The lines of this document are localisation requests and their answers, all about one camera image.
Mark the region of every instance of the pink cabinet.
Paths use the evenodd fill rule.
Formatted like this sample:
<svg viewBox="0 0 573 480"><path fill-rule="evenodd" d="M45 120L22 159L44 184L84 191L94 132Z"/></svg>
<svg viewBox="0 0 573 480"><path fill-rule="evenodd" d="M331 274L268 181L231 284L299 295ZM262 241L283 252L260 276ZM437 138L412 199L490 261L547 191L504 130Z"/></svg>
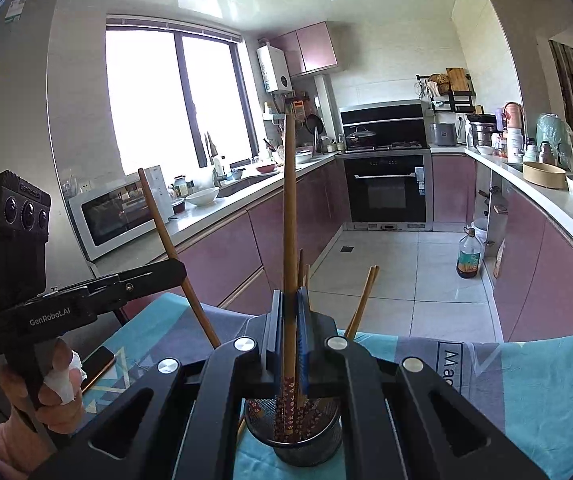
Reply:
<svg viewBox="0 0 573 480"><path fill-rule="evenodd" d="M284 51L291 76L337 66L335 50L326 22L300 28L271 40L271 46Z"/></svg>
<svg viewBox="0 0 573 480"><path fill-rule="evenodd" d="M473 221L476 169L468 155L434 155L433 221Z"/></svg>
<svg viewBox="0 0 573 480"><path fill-rule="evenodd" d="M304 262L312 265L333 237L324 167L297 182L297 243Z"/></svg>
<svg viewBox="0 0 573 480"><path fill-rule="evenodd" d="M533 281L509 340L567 335L573 335L573 247L547 220Z"/></svg>
<svg viewBox="0 0 573 480"><path fill-rule="evenodd" d="M327 198L333 225L332 235L334 235L344 222L351 219L346 173L344 163L338 158L326 164L323 169L325 170Z"/></svg>
<svg viewBox="0 0 573 480"><path fill-rule="evenodd" d="M279 48L284 52L289 75L294 76L306 72L304 60L301 55L300 43L295 31L271 40L271 46Z"/></svg>
<svg viewBox="0 0 573 480"><path fill-rule="evenodd" d="M181 251L179 256L198 299L212 306L218 306L262 266L246 213ZM183 296L180 287L168 292ZM123 309L126 317L131 319L161 294L130 301Z"/></svg>
<svg viewBox="0 0 573 480"><path fill-rule="evenodd" d="M231 300L223 305L227 310L260 316L271 310L273 288L268 283L266 272L262 270Z"/></svg>
<svg viewBox="0 0 573 480"><path fill-rule="evenodd" d="M271 288L282 288L284 193L278 192L249 209L260 259Z"/></svg>
<svg viewBox="0 0 573 480"><path fill-rule="evenodd" d="M502 334L505 340L508 340L522 312L535 274L546 218L512 187L506 194L506 200L508 221L505 247L493 298L497 305Z"/></svg>
<svg viewBox="0 0 573 480"><path fill-rule="evenodd" d="M296 30L306 72L337 66L326 22Z"/></svg>

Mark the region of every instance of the window frame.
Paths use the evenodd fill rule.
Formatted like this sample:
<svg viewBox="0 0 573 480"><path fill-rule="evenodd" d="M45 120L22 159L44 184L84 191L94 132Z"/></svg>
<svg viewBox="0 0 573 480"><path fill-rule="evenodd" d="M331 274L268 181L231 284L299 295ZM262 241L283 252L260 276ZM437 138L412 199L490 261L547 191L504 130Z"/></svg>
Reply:
<svg viewBox="0 0 573 480"><path fill-rule="evenodd" d="M188 126L191 131L191 138L193 139L194 150L196 150L196 156L198 158L198 166L200 168L205 168L209 165L209 161L204 150L204 144L202 143L202 137L198 126L198 113L196 106L193 102L193 95L191 93L191 83L188 78L188 68L186 67L186 57L184 54L183 38L198 38L204 41L215 41L217 43L223 43L229 47L231 53L231 62L233 63L233 73L235 75L235 80L238 87L238 97L240 98L240 104L242 105L242 115L244 116L244 123L247 129L247 136L249 138L250 152L251 156L258 156L260 150L258 148L258 136L255 130L255 124L253 122L253 117L250 110L249 95L246 91L246 85L244 82L244 75L242 74L242 64L240 62L240 52L238 49L239 43L234 41L226 41L220 38L215 38L212 36L206 36L202 34L193 34L191 32L184 32L183 30L169 29L164 27L137 27L137 26L124 26L124 25L106 25L106 31L114 30L149 30L155 32L168 32L173 34L175 41L175 52L176 58L178 60L178 69L180 70L180 83L182 85L182 93L184 96L184 105L186 108L186 115L188 116Z"/></svg>

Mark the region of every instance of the wooden cutting board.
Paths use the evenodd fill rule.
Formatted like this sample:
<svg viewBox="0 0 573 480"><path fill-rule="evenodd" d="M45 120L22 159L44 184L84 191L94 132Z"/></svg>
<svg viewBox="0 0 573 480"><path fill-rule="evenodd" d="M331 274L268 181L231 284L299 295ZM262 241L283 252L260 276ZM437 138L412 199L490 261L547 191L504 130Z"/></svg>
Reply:
<svg viewBox="0 0 573 480"><path fill-rule="evenodd" d="M451 90L469 91L469 83L466 80L466 72L463 68L447 68L446 74L451 81Z"/></svg>

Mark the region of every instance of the camera lens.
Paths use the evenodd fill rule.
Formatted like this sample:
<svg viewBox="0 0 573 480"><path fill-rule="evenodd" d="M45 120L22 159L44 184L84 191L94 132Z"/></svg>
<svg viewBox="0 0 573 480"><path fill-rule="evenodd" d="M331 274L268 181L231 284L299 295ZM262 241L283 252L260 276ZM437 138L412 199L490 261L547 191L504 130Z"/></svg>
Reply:
<svg viewBox="0 0 573 480"><path fill-rule="evenodd" d="M40 226L40 229L44 229L46 227L46 211L44 211L44 209L42 209L38 215L38 225Z"/></svg>
<svg viewBox="0 0 573 480"><path fill-rule="evenodd" d="M15 220L15 217L18 214L18 203L15 202L15 199L12 196L7 198L6 204L4 204L4 218L6 221L11 224Z"/></svg>
<svg viewBox="0 0 573 480"><path fill-rule="evenodd" d="M26 202L22 208L22 225L25 229L29 230L33 227L33 222L36 220L36 209L31 202Z"/></svg>

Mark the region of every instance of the camera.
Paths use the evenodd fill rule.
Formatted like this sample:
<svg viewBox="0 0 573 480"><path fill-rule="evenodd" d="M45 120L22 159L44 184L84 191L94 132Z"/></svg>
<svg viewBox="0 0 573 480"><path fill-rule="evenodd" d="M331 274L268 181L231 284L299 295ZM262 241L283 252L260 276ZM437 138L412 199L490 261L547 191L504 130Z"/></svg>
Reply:
<svg viewBox="0 0 573 480"><path fill-rule="evenodd" d="M51 196L7 170L0 173L0 312L44 292L44 245Z"/></svg>

